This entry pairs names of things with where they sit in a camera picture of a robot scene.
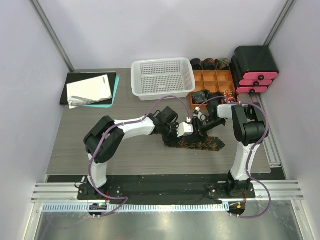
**gray wooden table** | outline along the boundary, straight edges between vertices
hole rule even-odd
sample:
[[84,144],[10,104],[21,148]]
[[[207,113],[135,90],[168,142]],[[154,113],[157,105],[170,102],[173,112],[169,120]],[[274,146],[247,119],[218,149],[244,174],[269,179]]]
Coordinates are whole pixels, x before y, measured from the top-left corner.
[[[143,116],[155,101],[141,101],[132,94],[130,69],[109,69],[116,71],[120,82],[114,105],[110,108],[65,106],[59,130],[47,170],[49,175],[85,175],[88,171],[88,156],[83,143],[84,137],[103,117],[114,120],[128,120]],[[241,95],[248,101],[247,95]],[[183,99],[189,106],[189,98]],[[170,106],[179,114],[179,122],[186,119],[184,106],[176,99],[165,99],[156,109]],[[231,120],[226,126],[218,126],[209,132],[219,137],[225,147],[219,152],[177,149],[166,147],[161,135],[138,136],[124,140],[114,157],[108,162],[107,174],[225,174],[231,169],[237,151],[237,141]],[[269,162],[261,146],[252,167],[253,173],[270,173]]]

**spiral notebook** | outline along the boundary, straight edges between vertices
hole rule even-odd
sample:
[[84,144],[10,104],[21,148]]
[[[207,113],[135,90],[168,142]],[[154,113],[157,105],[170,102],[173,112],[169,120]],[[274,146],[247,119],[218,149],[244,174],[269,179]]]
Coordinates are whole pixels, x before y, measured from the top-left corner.
[[108,75],[102,75],[66,85],[70,109],[112,98]]

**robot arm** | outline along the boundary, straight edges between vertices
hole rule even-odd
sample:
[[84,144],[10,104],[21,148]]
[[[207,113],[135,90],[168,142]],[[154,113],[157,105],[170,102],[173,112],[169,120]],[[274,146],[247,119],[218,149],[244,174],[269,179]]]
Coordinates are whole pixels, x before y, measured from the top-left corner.
[[[218,93],[210,94],[209,98],[216,97]],[[264,116],[255,111],[252,106],[242,106],[233,104],[222,104],[221,100],[212,100],[207,104],[209,116],[204,116],[200,109],[196,108],[191,122],[177,123],[178,114],[170,107],[163,111],[150,114],[144,121],[125,125],[130,120],[112,120],[109,116],[103,117],[94,128],[84,138],[84,144],[89,158],[96,150],[103,133],[114,124],[123,123],[110,131],[109,136],[103,142],[97,157],[92,164],[91,173],[95,185],[100,188],[107,182],[106,170],[108,160],[110,160],[120,143],[124,139],[139,135],[161,134],[165,145],[169,145],[180,140],[180,137],[187,136],[189,142],[196,142],[208,136],[207,131],[225,125],[226,119],[232,119],[234,136],[238,141],[238,147],[234,165],[231,168],[227,189],[229,193],[236,195],[249,189],[250,179],[246,173],[246,163],[248,154],[253,145],[262,137],[265,132]],[[248,164],[250,172],[254,156],[260,145],[255,146],[253,154]]]

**stacked containers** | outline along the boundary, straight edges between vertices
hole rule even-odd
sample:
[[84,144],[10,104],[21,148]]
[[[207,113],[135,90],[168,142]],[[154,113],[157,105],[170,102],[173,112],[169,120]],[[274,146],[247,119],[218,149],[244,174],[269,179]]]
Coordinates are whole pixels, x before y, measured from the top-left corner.
[[263,93],[279,70],[267,46],[239,46],[231,58],[231,73],[236,91]]

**gray wall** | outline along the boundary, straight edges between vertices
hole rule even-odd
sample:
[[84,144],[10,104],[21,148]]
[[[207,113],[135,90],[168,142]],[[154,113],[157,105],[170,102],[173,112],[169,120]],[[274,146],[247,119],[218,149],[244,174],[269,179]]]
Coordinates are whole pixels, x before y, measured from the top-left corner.
[[279,77],[262,95],[290,179],[320,230],[320,1],[298,0],[270,48]]
[[230,57],[263,44],[285,0],[39,0],[76,69]]
[[0,233],[21,239],[56,138],[67,68],[27,0],[0,1]]

